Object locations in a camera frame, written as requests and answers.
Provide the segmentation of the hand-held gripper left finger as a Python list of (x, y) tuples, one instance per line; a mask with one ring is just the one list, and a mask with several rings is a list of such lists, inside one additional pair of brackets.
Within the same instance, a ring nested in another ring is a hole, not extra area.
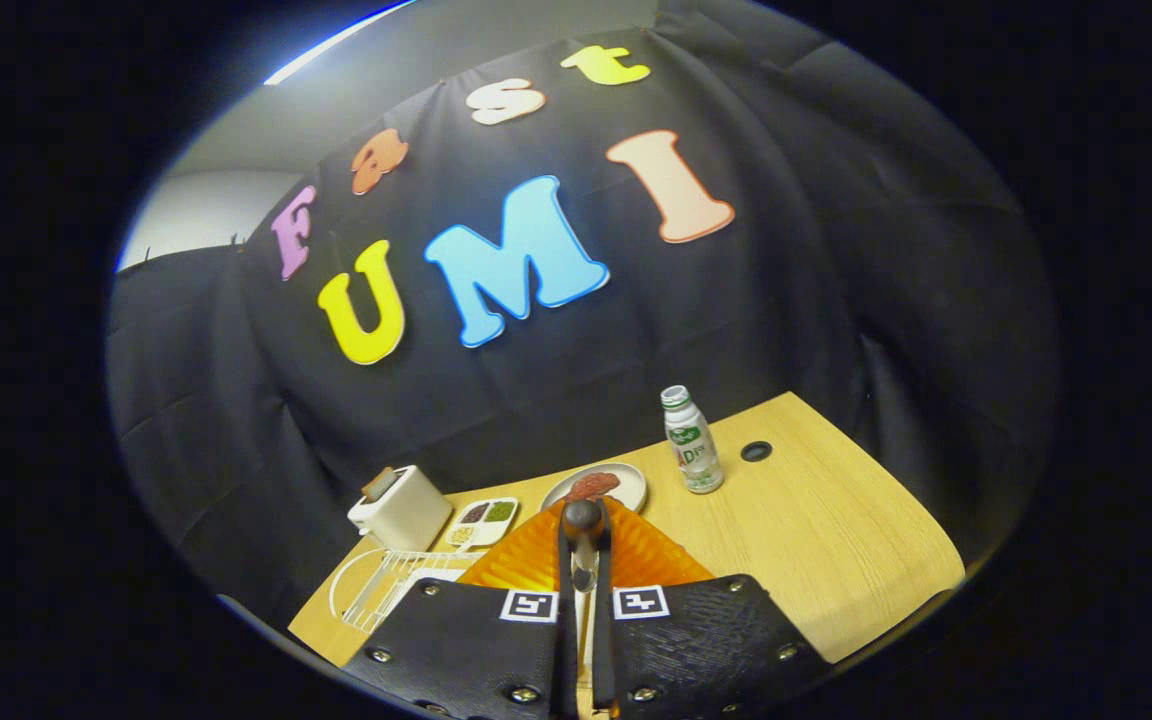
[(460, 579), (415, 582), (346, 673), (454, 719), (579, 717), (561, 511), (531, 516)]

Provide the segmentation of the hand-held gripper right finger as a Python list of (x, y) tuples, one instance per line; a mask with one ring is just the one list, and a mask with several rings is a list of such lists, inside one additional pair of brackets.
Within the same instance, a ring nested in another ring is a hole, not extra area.
[(748, 574), (677, 582), (684, 560), (626, 506), (596, 502), (591, 703), (612, 719), (764, 719), (832, 666)]

